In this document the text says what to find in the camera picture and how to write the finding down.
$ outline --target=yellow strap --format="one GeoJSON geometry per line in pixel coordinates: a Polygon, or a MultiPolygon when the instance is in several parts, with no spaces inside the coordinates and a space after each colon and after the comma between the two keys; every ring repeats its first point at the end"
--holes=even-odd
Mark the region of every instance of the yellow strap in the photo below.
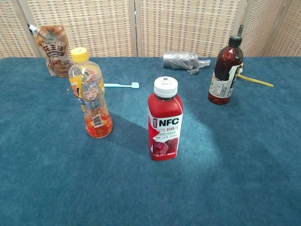
{"type": "Polygon", "coordinates": [[[260,81],[260,80],[257,80],[257,79],[251,79],[251,78],[243,76],[242,74],[238,74],[238,77],[242,78],[242,79],[245,79],[245,80],[248,80],[248,81],[257,82],[259,84],[266,85],[266,86],[269,86],[269,87],[274,87],[274,85],[271,84],[271,83],[267,83],[265,81],[260,81]]]}

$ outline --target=blue table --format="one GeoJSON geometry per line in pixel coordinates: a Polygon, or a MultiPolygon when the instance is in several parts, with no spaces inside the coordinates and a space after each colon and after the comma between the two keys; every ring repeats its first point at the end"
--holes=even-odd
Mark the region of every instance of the blue table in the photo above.
{"type": "Polygon", "coordinates": [[[114,122],[86,133],[68,79],[43,58],[0,60],[0,225],[300,225],[301,58],[245,58],[232,98],[207,100],[215,59],[190,75],[161,58],[92,58],[114,122]],[[178,156],[152,161],[147,98],[173,76],[184,103],[178,156]]]}

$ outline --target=white bottle cap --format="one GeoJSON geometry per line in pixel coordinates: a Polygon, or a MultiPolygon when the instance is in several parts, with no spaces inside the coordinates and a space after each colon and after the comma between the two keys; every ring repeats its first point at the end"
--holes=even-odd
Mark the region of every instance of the white bottle cap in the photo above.
{"type": "Polygon", "coordinates": [[[172,98],[178,92],[178,81],[172,77],[159,77],[154,82],[154,92],[161,98],[172,98]]]}
{"type": "Polygon", "coordinates": [[[31,24],[29,25],[29,29],[34,33],[37,30],[37,27],[31,24]]]}

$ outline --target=black bottle cap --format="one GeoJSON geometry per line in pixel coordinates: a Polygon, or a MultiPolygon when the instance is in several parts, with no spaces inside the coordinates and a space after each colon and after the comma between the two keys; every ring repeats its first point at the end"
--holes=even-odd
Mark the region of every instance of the black bottle cap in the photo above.
{"type": "Polygon", "coordinates": [[[232,46],[232,47],[239,47],[242,40],[243,40],[242,37],[240,37],[240,36],[238,36],[238,35],[232,35],[232,36],[229,38],[229,46],[232,46]]]}

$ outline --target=red juice bottle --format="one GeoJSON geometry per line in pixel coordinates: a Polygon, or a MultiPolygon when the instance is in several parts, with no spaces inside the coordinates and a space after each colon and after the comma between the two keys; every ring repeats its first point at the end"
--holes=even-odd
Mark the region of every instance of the red juice bottle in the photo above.
{"type": "Polygon", "coordinates": [[[183,103],[178,82],[172,77],[155,80],[154,93],[149,96],[149,151],[153,160],[167,160],[178,154],[183,117],[183,103]]]}
{"type": "Polygon", "coordinates": [[[239,70],[242,68],[243,52],[239,48],[242,38],[232,35],[229,45],[217,56],[208,99],[217,105],[229,102],[239,70]]]}

